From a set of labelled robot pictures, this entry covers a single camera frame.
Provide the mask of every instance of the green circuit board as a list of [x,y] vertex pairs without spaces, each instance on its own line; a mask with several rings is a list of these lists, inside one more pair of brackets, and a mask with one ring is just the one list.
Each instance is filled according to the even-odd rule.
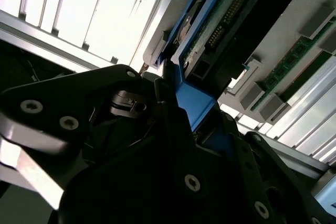
[[222,19],[226,14],[231,13],[230,9],[233,7],[237,7],[235,2],[238,0],[218,0],[215,7],[208,15],[204,25],[201,27],[199,32],[197,33],[195,39],[193,40],[190,49],[184,55],[183,61],[188,61],[196,52],[198,52],[205,44],[214,36],[216,33],[216,28],[220,25]]
[[296,64],[308,53],[308,51],[316,44],[316,42],[329,30],[335,22],[336,17],[333,17],[322,30],[314,37],[309,39],[304,36],[300,37],[294,46],[283,57],[280,63],[260,84],[265,93],[252,106],[251,111],[254,111],[270,94],[270,92],[283,80],[283,78],[296,66]]

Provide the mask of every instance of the silver screw head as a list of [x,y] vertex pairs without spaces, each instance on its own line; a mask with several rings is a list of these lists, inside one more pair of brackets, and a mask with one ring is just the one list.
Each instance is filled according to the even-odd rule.
[[65,130],[72,131],[78,128],[79,122],[76,118],[67,115],[59,120],[59,125]]
[[201,188],[201,183],[194,175],[185,175],[184,182],[191,191],[197,192]]
[[267,207],[265,207],[265,205],[263,203],[261,203],[260,201],[256,201],[254,203],[254,207],[256,208],[258,214],[263,217],[264,219],[268,219],[269,218],[269,211],[267,209]]
[[20,104],[20,108],[25,113],[37,114],[43,110],[43,105],[36,100],[25,100]]
[[135,77],[135,73],[131,72],[131,71],[127,71],[127,75],[130,77]]

